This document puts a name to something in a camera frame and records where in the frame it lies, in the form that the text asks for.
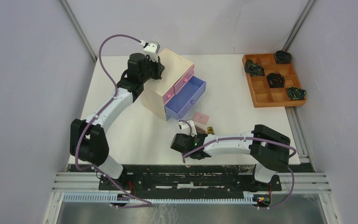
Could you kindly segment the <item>cream drawer organizer cabinet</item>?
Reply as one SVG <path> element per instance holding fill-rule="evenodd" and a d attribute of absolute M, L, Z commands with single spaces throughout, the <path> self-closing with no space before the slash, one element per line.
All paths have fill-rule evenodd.
<path fill-rule="evenodd" d="M 188 59 L 174 53 L 169 49 L 164 49 L 158 55 L 161 63 L 165 66 L 162 72 L 162 79 L 151 79 L 144 85 L 141 94 L 141 102 L 145 108 L 153 112 L 162 120 L 166 120 L 165 105 L 162 96 L 166 93 L 179 78 L 194 64 Z"/>

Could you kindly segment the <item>purple wide drawer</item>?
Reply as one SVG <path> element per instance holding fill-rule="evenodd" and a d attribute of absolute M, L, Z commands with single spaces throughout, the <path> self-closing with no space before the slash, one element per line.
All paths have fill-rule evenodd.
<path fill-rule="evenodd" d="M 180 92 L 165 105 L 166 115 L 168 114 L 172 119 L 182 119 L 205 90 L 206 82 L 193 76 Z"/>

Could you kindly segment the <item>brown square blush compact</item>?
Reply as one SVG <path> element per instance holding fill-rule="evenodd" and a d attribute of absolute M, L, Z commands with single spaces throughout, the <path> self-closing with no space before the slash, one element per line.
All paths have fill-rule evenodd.
<path fill-rule="evenodd" d="M 195 126 L 195 128 L 196 128 L 197 133 L 199 133 L 199 134 L 207 133 L 206 130 L 204 130 L 203 128 L 201 128 L 199 126 Z"/>

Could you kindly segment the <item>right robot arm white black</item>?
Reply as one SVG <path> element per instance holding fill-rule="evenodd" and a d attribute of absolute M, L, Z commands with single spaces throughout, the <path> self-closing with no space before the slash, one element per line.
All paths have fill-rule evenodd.
<path fill-rule="evenodd" d="M 234 135 L 175 134 L 171 149 L 186 158 L 202 160 L 226 154 L 250 155 L 257 163 L 250 178 L 255 190 L 263 190 L 272 177 L 289 169 L 289 159 L 297 150 L 290 145 L 290 138 L 265 125 L 255 125 L 252 131 Z"/>

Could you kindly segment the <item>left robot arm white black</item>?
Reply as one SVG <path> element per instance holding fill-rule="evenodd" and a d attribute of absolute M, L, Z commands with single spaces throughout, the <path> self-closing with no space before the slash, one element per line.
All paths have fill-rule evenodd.
<path fill-rule="evenodd" d="M 127 186 L 128 177 L 122 174 L 123 166 L 109 154 L 106 131 L 137 100 L 148 80 L 162 78 L 164 69 L 159 56 L 131 54 L 113 95 L 92 115 L 71 123 L 70 154 L 76 161 L 85 161 L 109 176 L 111 185 L 118 190 Z"/>

